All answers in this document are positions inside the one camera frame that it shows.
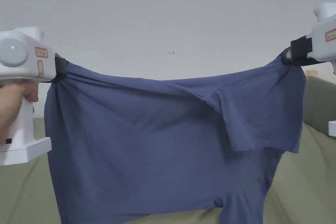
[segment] green couch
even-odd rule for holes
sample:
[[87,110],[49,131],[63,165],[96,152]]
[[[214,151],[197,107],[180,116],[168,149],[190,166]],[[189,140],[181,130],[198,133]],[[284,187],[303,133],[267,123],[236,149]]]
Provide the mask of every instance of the green couch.
[[[265,224],[336,223],[336,85],[309,77],[299,154],[285,153],[266,197]],[[43,119],[34,121],[44,136]],[[148,216],[128,224],[218,224],[221,209]],[[0,167],[3,224],[60,224],[46,155],[28,164]]]

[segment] white plastic device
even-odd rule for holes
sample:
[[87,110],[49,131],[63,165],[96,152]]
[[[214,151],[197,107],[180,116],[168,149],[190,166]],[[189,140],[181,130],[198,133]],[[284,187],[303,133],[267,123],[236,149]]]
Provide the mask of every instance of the white plastic device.
[[[312,43],[312,52],[307,57],[331,62],[336,74],[336,3],[323,3],[314,9],[314,14],[318,23],[306,37]],[[328,123],[328,131],[336,137],[336,121]]]
[[[0,32],[0,87],[15,81],[45,82],[56,76],[52,48],[43,43],[38,27]],[[0,146],[0,165],[27,163],[51,151],[49,137],[34,139],[33,105],[22,101],[20,112]]]

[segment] human hand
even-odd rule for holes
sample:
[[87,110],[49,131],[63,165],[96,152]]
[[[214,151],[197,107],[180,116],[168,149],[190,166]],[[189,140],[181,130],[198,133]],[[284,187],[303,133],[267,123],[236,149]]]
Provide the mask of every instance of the human hand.
[[7,84],[1,90],[4,92],[8,92],[9,93],[8,95],[14,96],[13,98],[19,98],[20,100],[22,100],[22,98],[25,97],[26,100],[29,102],[38,102],[39,101],[38,89],[39,89],[38,83],[17,82]]
[[0,144],[7,139],[8,130],[20,111],[23,98],[37,102],[38,83],[17,82],[0,88]]

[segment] sticker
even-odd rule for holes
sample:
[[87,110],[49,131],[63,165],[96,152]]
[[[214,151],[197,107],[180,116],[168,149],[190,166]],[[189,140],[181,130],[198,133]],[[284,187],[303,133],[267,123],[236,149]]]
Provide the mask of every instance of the sticker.
[[43,62],[42,62],[42,60],[38,60],[37,61],[37,68],[39,70],[38,77],[43,77],[44,76],[44,68],[43,68]]
[[336,29],[331,30],[325,34],[326,42],[332,41],[336,39]]
[[48,51],[45,48],[35,47],[35,53],[37,57],[47,58]]

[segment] round button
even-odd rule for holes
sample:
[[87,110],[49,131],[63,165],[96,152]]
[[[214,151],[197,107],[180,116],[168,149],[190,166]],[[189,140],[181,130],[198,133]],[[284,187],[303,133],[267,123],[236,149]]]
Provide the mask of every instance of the round button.
[[26,46],[15,39],[0,40],[0,63],[7,67],[18,67],[28,59]]

